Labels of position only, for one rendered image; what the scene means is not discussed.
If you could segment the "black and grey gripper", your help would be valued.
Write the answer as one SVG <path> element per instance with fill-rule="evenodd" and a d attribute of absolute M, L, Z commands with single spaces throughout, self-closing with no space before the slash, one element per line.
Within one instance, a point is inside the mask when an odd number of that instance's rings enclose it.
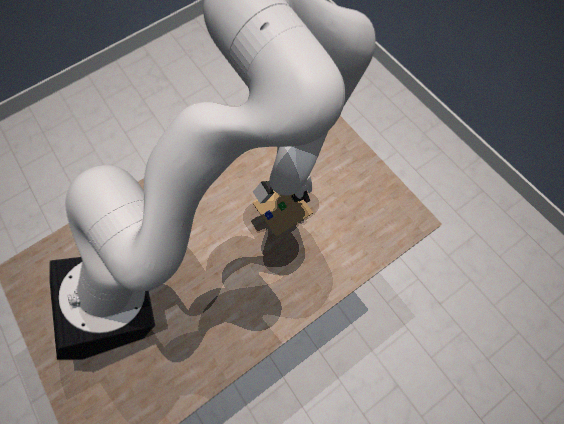
<path fill-rule="evenodd" d="M 305 181 L 305 183 L 303 184 L 303 186 L 300 188 L 300 190 L 295 193 L 295 202 L 298 201 L 300 202 L 301 200 L 304 200 L 306 203 L 308 203 L 310 201 L 310 198 L 308 196 L 307 191 L 308 193 L 312 192 L 312 180 L 310 175 Z"/>

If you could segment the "tan flat mat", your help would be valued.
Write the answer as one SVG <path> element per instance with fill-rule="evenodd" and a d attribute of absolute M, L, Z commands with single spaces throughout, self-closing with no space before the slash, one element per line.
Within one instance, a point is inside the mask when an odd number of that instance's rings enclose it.
<path fill-rule="evenodd" d="M 266 203 L 252 202 L 276 237 L 313 213 L 304 200 L 294 202 L 292 195 L 280 195 L 274 191 Z M 278 207 L 282 201 L 287 206 L 283 211 Z M 264 213 L 269 210 L 273 217 L 268 220 Z"/>

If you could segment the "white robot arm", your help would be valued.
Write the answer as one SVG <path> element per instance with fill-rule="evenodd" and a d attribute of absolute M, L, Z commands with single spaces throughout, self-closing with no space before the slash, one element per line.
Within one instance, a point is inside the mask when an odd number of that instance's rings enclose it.
<path fill-rule="evenodd" d="M 326 0 L 204 0 L 203 15 L 248 100 L 182 110 L 149 156 L 144 190 L 114 165 L 73 180 L 66 213 L 84 265 L 64 278 L 59 305 L 80 330 L 134 319 L 145 291 L 181 265 L 203 195 L 246 151 L 277 147 L 269 181 L 253 191 L 259 203 L 299 191 L 375 51 L 369 18 Z"/>

